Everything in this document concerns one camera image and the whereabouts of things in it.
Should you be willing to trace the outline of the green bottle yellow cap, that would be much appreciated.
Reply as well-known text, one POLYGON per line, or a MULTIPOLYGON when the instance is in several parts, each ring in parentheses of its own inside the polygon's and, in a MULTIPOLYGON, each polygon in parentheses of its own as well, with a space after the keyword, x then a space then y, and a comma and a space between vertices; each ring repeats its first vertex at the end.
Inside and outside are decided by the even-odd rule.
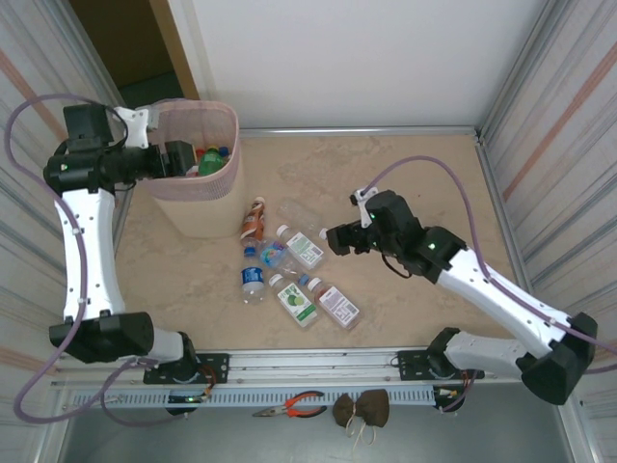
POLYGON ((198 165, 198 175, 200 177, 210 176, 220 171, 225 165, 226 160, 221 155, 220 150, 217 148, 209 148, 201 156, 198 165))

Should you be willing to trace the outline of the green white label bottle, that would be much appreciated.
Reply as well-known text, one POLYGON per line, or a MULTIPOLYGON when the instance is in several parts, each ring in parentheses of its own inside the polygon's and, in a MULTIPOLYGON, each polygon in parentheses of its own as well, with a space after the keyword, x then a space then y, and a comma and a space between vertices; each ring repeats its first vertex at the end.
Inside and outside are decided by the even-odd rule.
POLYGON ((276 235, 307 270, 314 269, 324 261, 324 251, 301 231, 280 225, 276 235))

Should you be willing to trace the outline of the clear unlabelled bottle white cap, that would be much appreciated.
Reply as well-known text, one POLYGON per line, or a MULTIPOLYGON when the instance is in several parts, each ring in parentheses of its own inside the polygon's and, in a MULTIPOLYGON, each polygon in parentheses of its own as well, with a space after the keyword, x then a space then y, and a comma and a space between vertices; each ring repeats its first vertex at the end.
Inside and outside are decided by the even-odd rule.
POLYGON ((278 214, 283 218, 287 225, 298 228, 302 232, 310 235, 327 239, 327 228, 322 217, 292 199, 284 199, 279 206, 278 214))

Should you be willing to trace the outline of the pink label juice bottle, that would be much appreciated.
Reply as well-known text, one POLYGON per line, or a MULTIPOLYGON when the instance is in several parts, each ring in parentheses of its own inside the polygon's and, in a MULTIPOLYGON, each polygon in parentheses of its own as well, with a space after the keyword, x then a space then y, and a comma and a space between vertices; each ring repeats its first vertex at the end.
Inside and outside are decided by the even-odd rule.
POLYGON ((314 304, 344 330, 353 329, 361 318, 360 309, 351 302, 336 286, 312 278, 307 289, 314 304))

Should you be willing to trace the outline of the beige ribbed waste bin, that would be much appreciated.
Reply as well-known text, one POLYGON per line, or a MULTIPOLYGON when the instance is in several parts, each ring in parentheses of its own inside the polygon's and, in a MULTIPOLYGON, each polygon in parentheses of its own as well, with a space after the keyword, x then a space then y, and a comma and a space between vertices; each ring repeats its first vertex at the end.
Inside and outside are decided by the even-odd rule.
POLYGON ((212 238, 234 235, 241 228, 247 206, 242 154, 234 185, 222 199, 173 202, 152 198, 177 230, 187 237, 212 238))

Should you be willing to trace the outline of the clear bottle colourful blue label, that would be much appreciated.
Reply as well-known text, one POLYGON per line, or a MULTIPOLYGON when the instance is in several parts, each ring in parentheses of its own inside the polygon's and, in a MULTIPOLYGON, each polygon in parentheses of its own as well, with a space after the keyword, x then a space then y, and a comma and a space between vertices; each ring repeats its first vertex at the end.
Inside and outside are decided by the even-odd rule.
POLYGON ((283 275, 300 286, 306 286, 310 280, 305 268, 277 240, 262 242, 259 259, 269 270, 283 275))

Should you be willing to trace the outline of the brown coffee drink bottle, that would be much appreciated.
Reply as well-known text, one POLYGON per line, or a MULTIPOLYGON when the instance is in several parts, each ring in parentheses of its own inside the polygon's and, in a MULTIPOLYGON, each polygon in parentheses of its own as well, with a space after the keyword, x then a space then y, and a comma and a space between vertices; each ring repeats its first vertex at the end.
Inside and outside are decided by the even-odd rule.
POLYGON ((265 199, 256 197, 246 215, 241 233, 240 243, 244 248, 257 247, 263 240, 265 229, 265 199))

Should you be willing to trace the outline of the blue label bottle blue cap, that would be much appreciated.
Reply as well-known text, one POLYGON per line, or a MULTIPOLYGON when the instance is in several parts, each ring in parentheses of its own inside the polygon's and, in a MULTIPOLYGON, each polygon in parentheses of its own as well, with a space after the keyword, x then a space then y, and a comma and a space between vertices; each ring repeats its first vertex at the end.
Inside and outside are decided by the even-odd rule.
POLYGON ((258 304, 265 296, 263 269, 253 246, 246 247, 243 252, 241 270, 241 292, 245 304, 258 304))

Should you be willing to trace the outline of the pink waste bin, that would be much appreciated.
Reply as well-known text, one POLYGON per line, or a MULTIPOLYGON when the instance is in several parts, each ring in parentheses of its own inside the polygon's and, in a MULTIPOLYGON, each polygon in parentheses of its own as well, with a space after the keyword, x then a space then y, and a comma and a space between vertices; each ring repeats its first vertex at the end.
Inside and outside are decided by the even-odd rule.
POLYGON ((232 189, 241 149, 239 122, 235 111, 219 101, 167 99, 149 106, 158 115, 158 126, 149 135, 155 146, 164 148, 173 141, 186 142, 194 149, 226 147, 228 161, 206 177, 171 177, 142 182, 149 194, 159 200, 200 202, 222 199, 232 189))

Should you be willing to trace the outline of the lime picture label bottle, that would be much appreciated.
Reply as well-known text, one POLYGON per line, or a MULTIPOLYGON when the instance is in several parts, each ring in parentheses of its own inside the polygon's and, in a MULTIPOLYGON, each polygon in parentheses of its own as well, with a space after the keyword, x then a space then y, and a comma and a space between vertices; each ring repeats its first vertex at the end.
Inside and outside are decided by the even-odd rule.
POLYGON ((268 284, 283 308, 300 327, 307 328, 316 320, 317 308, 296 283, 281 274, 274 274, 268 284))

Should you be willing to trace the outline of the black right controller box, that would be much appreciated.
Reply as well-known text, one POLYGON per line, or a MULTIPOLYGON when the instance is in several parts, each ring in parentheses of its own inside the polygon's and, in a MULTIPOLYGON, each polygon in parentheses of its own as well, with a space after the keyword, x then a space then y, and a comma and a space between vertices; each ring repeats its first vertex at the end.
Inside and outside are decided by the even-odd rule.
POLYGON ((465 402, 464 386, 434 386, 434 408, 442 413, 454 413, 465 402))

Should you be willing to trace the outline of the black controller box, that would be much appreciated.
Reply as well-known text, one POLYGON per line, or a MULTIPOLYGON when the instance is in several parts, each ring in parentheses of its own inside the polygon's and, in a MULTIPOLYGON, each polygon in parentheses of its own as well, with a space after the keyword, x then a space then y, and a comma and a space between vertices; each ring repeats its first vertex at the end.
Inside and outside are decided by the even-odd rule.
POLYGON ((209 399, 208 395, 170 395, 165 410, 171 416, 184 416, 193 413, 200 404, 209 399))
POLYGON ((434 408, 442 413, 454 413, 465 402, 464 386, 434 386, 434 408))

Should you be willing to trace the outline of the black left controller box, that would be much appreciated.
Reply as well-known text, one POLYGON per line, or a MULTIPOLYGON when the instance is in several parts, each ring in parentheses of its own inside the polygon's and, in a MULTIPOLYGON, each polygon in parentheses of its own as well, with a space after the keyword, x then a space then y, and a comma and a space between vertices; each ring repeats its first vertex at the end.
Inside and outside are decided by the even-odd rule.
POLYGON ((208 395, 170 395, 165 410, 171 416, 184 416, 193 413, 200 404, 209 399, 208 395))

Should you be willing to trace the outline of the aluminium table edge rail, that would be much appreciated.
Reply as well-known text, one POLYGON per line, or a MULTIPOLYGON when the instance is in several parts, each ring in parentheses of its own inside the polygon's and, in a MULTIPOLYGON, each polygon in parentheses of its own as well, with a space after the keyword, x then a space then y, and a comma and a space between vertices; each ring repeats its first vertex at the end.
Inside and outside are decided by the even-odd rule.
POLYGON ((353 137, 353 136, 449 136, 475 137, 477 130, 468 125, 398 125, 363 127, 306 127, 306 128, 243 128, 241 139, 273 137, 353 137))

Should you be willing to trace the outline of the wooden door frame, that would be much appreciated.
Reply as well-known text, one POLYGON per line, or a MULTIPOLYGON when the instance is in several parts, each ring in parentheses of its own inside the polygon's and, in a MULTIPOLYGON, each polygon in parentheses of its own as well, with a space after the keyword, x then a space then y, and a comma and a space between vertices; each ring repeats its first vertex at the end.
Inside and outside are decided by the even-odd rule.
POLYGON ((158 29, 165 43, 180 89, 185 98, 199 99, 200 95, 184 52, 169 0, 148 0, 158 29))

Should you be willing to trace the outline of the aluminium mounting rail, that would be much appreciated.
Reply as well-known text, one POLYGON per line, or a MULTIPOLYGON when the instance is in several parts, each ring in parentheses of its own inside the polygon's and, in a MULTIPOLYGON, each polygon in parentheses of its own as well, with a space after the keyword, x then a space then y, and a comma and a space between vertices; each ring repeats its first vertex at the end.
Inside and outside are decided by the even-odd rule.
MULTIPOLYGON (((227 353, 226 387, 266 386, 359 386, 389 385, 401 382, 396 368, 400 350, 422 347, 332 348, 332 349, 214 349, 199 353, 227 353)), ((68 357, 61 358, 58 372, 49 377, 52 388, 98 388, 122 364, 83 365, 68 357)), ((140 369, 121 374, 116 387, 134 387, 143 383, 140 369)))

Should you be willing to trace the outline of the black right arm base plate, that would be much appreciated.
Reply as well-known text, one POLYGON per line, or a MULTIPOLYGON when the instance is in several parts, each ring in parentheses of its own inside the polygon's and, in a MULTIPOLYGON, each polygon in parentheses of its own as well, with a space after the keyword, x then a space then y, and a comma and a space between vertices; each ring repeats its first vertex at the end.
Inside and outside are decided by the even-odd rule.
POLYGON ((435 372, 430 366, 425 349, 400 350, 390 361, 390 365, 398 369, 402 381, 456 381, 471 379, 473 375, 472 370, 463 373, 453 369, 446 375, 435 372))

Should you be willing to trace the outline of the orange handled pliers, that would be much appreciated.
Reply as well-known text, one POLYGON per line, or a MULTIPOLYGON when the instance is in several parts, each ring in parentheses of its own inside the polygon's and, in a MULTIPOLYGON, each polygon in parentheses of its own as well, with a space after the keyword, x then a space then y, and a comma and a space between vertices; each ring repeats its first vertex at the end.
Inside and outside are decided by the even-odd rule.
POLYGON ((313 397, 323 397, 324 394, 319 391, 305 391, 294 395, 284 404, 269 407, 253 413, 254 418, 272 418, 281 415, 287 415, 289 418, 310 419, 317 417, 327 411, 326 405, 320 405, 317 408, 300 410, 296 408, 296 404, 304 399, 313 397))

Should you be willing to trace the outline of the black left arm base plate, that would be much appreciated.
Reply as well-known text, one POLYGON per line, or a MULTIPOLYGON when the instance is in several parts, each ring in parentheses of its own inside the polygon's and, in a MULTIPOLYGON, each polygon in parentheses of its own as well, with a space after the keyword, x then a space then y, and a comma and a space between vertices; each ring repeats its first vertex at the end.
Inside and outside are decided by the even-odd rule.
POLYGON ((168 364, 148 369, 144 372, 146 385, 207 385, 228 382, 230 355, 227 353, 197 353, 197 369, 191 374, 173 372, 168 364))

